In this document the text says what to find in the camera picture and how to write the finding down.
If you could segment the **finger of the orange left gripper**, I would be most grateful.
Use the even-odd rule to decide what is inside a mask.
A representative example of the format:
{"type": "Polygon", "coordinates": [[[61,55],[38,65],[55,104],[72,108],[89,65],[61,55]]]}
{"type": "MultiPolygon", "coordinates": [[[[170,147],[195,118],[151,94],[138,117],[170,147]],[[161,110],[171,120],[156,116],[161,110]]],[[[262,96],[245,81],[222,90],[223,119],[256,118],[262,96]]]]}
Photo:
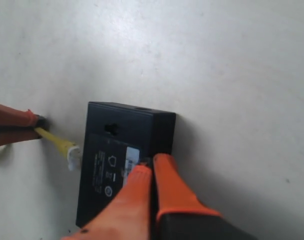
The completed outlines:
{"type": "Polygon", "coordinates": [[[22,111],[0,104],[0,147],[40,139],[36,128],[48,130],[48,119],[31,110],[22,111]]]}

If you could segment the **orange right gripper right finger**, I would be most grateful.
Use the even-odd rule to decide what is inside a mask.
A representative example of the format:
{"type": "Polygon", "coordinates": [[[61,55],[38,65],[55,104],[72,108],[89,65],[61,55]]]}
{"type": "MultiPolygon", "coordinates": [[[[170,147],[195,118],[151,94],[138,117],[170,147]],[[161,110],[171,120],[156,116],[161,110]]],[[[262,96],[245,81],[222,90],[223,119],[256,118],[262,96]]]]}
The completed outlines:
{"type": "Polygon", "coordinates": [[[156,226],[160,240],[254,239],[199,201],[180,177],[173,156],[159,153],[153,161],[159,204],[156,226]]]}

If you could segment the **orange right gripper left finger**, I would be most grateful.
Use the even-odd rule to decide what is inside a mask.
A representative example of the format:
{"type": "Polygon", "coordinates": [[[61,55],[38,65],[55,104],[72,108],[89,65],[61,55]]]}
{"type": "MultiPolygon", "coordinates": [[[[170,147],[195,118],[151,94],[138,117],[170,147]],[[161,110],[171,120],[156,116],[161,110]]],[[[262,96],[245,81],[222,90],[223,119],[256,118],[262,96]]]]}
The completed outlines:
{"type": "Polygon", "coordinates": [[[137,165],[107,207],[65,240],[148,240],[152,170],[137,165]]]}

